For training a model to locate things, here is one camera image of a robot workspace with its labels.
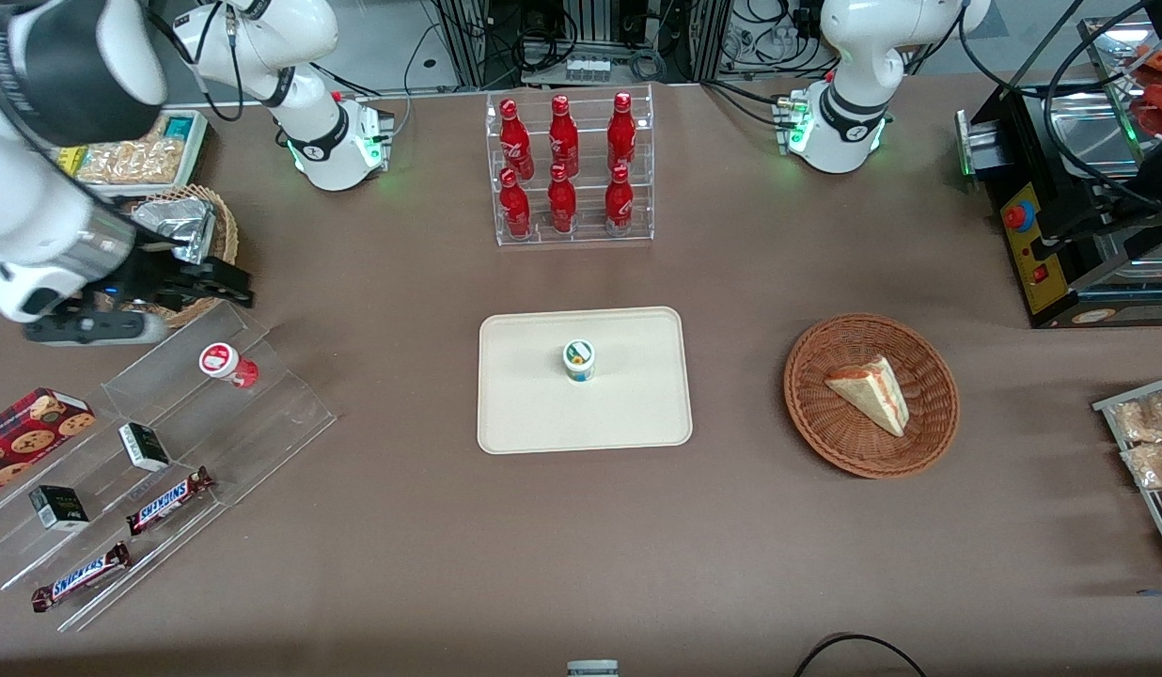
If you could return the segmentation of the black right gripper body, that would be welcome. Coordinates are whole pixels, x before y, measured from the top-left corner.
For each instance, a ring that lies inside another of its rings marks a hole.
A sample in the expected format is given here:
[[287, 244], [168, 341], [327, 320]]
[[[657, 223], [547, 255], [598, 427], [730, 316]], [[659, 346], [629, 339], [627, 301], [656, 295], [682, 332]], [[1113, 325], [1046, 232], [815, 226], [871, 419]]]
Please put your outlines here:
[[185, 273], [187, 261], [174, 247], [135, 247], [112, 274], [114, 305], [146, 304], [179, 311], [198, 298], [196, 282]]

